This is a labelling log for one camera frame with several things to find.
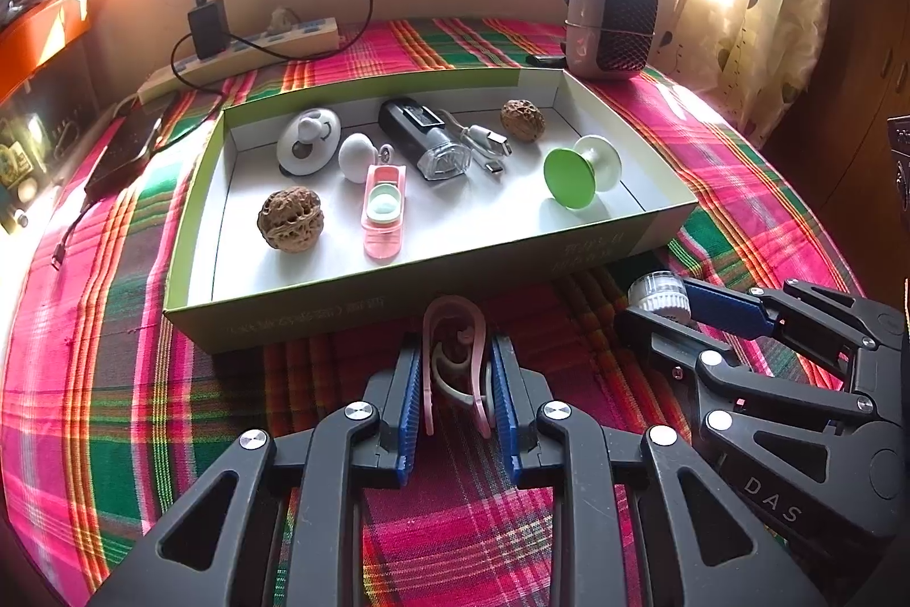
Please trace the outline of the white round ridged cap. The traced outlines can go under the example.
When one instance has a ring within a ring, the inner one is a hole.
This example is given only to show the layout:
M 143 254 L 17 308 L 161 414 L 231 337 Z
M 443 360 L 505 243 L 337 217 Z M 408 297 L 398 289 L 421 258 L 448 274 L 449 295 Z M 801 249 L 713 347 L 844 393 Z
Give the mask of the white round ridged cap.
M 671 271 L 654 271 L 639 277 L 626 296 L 631 307 L 679 324 L 689 324 L 693 319 L 685 283 Z

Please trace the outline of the pink ear hook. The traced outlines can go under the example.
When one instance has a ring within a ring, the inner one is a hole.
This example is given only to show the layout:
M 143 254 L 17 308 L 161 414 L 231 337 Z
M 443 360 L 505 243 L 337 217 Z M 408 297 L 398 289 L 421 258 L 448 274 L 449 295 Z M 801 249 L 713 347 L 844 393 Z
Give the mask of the pink ear hook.
M 421 328 L 421 383 L 425 433 L 433 435 L 433 401 L 441 396 L 470 414 L 485 439 L 495 430 L 492 368 L 486 361 L 487 324 L 481 309 L 461 296 L 433 299 Z

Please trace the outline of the wrinkled walnut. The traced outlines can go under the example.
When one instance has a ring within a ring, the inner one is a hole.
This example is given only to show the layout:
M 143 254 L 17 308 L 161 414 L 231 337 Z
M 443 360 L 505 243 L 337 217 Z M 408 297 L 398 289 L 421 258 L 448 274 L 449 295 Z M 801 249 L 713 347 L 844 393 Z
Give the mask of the wrinkled walnut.
M 546 131 L 546 118 L 531 100 L 512 98 L 500 109 L 500 123 L 511 139 L 535 143 Z
M 318 242 L 324 229 L 324 211 L 318 192 L 307 187 L 273 192 L 260 207 L 256 225 L 273 250 L 303 253 Z

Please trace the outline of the white egg-shaped earbud case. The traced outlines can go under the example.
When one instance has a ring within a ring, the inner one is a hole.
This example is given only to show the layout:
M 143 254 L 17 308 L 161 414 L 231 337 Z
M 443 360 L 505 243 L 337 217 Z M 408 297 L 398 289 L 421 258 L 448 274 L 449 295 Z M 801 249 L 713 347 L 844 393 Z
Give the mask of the white egg-shaped earbud case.
M 353 133 L 345 137 L 338 148 L 338 168 L 345 180 L 364 185 L 369 170 L 377 163 L 378 148 L 364 133 Z

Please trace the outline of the white panda face gadget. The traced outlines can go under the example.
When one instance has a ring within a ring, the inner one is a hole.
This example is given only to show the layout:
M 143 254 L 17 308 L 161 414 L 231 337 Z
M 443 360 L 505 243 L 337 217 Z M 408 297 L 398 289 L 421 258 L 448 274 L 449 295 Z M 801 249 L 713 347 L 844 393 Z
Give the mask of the white panda face gadget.
M 332 160 L 340 140 L 340 118 L 331 109 L 306 109 L 293 118 L 276 142 L 279 169 L 290 177 L 312 176 Z

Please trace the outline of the shallow green white cardboard box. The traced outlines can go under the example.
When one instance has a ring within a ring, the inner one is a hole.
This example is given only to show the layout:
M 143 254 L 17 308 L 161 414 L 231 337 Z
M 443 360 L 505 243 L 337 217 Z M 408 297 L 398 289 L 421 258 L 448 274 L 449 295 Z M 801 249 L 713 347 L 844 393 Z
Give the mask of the shallow green white cardboard box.
M 406 176 L 401 246 L 375 261 L 362 228 L 364 191 L 327 165 L 308 177 L 324 211 L 315 245 L 273 250 L 256 217 L 292 179 L 276 143 L 312 106 L 338 114 L 346 133 L 383 140 L 379 107 L 395 96 L 495 126 L 503 103 L 526 98 L 544 115 L 534 144 L 517 146 L 500 174 L 472 166 L 431 183 Z M 617 185 L 581 209 L 544 183 L 555 148 L 600 135 L 622 161 Z M 217 119 L 188 188 L 163 299 L 165 316 L 207 353 L 372 324 L 418 313 L 438 294 L 471 298 L 603 265 L 669 242 L 696 204 L 665 159 L 605 100 L 563 71 L 415 72 L 261 98 Z

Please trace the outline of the plaid bed cloth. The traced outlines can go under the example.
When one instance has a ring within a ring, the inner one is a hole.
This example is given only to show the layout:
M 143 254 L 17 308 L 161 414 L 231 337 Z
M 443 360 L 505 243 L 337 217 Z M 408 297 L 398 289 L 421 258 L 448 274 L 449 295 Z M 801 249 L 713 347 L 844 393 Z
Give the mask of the plaid bed cloth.
M 660 251 L 671 270 L 735 290 L 789 279 L 854 291 L 821 222 L 750 142 L 660 72 L 600 97 L 696 196 Z M 85 208 L 69 187 L 32 261 L 5 257 L 2 483 L 32 562 L 80 605 L 163 510 L 250 428 L 304 430 L 395 359 L 403 325 L 267 345 L 213 359 L 162 313 L 177 222 L 210 132 L 182 98 L 169 148 L 119 196 Z M 373 605 L 542 605 L 548 492 L 509 485 L 497 449 L 449 410 L 421 440 L 409 485 L 364 505 Z

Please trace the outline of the small black dongle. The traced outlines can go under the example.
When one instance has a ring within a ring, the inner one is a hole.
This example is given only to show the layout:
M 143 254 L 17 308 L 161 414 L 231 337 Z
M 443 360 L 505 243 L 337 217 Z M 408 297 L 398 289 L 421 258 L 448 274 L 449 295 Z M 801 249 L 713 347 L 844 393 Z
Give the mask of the small black dongle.
M 534 68 L 563 69 L 566 66 L 565 55 L 527 54 L 526 63 Z

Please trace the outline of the grey portable speaker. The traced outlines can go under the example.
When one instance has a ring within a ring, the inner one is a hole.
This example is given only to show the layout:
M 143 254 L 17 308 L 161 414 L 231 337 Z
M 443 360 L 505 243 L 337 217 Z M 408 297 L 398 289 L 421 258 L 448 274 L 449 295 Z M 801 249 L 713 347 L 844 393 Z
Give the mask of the grey portable speaker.
M 566 65 L 588 80 L 628 80 L 645 68 L 659 0 L 565 0 Z

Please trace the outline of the black smartphone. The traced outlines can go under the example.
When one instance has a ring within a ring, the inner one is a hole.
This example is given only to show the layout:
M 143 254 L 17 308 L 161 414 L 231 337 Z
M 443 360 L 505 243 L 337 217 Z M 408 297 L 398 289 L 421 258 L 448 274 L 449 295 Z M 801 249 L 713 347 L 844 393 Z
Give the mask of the black smartphone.
M 119 194 L 140 176 L 151 159 L 176 100 L 177 94 L 173 92 L 171 96 L 145 105 L 134 105 L 129 113 L 122 115 L 121 126 L 86 182 L 85 202 L 88 205 Z

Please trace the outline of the white power strip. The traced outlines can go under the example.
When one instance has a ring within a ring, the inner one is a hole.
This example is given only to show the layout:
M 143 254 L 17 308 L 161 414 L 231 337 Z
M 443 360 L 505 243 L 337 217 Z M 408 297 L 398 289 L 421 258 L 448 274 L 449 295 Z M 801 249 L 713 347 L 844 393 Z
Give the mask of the white power strip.
M 254 35 L 254 46 L 233 40 L 225 51 L 210 59 L 199 60 L 196 55 L 174 61 L 173 72 L 169 66 L 159 69 L 147 78 L 137 91 L 142 103 L 174 91 L 187 89 L 182 80 L 193 85 L 208 86 L 216 81 L 239 76 L 253 69 L 278 63 L 284 57 L 312 57 L 323 52 L 333 52 L 340 47 L 340 29 L 336 18 L 327 17 L 293 24 L 282 32 Z

